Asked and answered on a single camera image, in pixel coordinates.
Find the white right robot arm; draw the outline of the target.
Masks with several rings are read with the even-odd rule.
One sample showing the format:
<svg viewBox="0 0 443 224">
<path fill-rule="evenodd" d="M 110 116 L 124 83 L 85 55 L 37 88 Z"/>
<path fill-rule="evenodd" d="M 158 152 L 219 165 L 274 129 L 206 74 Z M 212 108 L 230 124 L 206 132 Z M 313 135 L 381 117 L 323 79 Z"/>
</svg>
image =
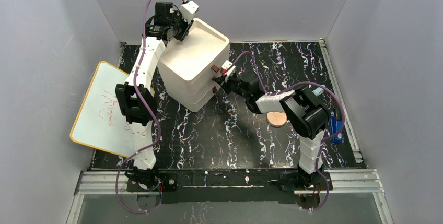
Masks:
<svg viewBox="0 0 443 224">
<path fill-rule="evenodd" d="M 248 82 L 236 74 L 214 76 L 212 81 L 219 84 L 225 93 L 233 92 L 242 96 L 252 113 L 285 113 L 300 139 L 301 154 L 297 168 L 299 173 L 312 176 L 321 172 L 321 146 L 331 111 L 319 98 L 317 91 L 311 90 L 308 86 L 322 89 L 339 103 L 338 97 L 330 89 L 305 81 L 281 92 L 266 93 L 257 79 Z"/>
</svg>

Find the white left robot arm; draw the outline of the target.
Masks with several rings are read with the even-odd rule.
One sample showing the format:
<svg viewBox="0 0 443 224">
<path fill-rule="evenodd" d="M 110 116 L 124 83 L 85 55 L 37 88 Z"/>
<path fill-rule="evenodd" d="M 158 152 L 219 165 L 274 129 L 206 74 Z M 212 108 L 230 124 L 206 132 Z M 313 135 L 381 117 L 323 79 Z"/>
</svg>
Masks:
<svg viewBox="0 0 443 224">
<path fill-rule="evenodd" d="M 172 2 L 157 2 L 155 14 L 144 17 L 142 43 L 137 59 L 122 84 L 115 87 L 122 115 L 130 126 L 134 138 L 134 167 L 153 169 L 156 163 L 154 146 L 161 139 L 161 131 L 153 140 L 152 125 L 159 125 L 156 118 L 157 103 L 151 83 L 160 57 L 167 44 L 173 40 L 183 41 L 193 25 L 193 17 L 199 6 L 193 1 L 175 7 Z"/>
</svg>

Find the round pink powder puff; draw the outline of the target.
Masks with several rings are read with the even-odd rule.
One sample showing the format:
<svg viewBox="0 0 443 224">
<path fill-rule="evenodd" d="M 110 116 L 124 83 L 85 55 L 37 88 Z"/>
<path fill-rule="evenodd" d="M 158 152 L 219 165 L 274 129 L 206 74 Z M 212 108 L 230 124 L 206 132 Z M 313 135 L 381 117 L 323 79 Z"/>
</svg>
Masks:
<svg viewBox="0 0 443 224">
<path fill-rule="evenodd" d="M 272 127 L 282 127 L 287 122 L 287 115 L 284 112 L 268 112 L 266 120 Z"/>
</svg>

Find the white drawer organizer box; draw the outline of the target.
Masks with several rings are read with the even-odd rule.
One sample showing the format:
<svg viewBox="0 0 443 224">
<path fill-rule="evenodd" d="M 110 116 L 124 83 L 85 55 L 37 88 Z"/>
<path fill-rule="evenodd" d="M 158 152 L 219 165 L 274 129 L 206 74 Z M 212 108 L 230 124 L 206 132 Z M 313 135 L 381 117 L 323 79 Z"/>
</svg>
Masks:
<svg viewBox="0 0 443 224">
<path fill-rule="evenodd" d="M 167 94 L 192 112 L 199 111 L 219 85 L 212 66 L 229 59 L 230 40 L 201 19 L 195 18 L 183 41 L 171 40 L 157 65 Z"/>
</svg>

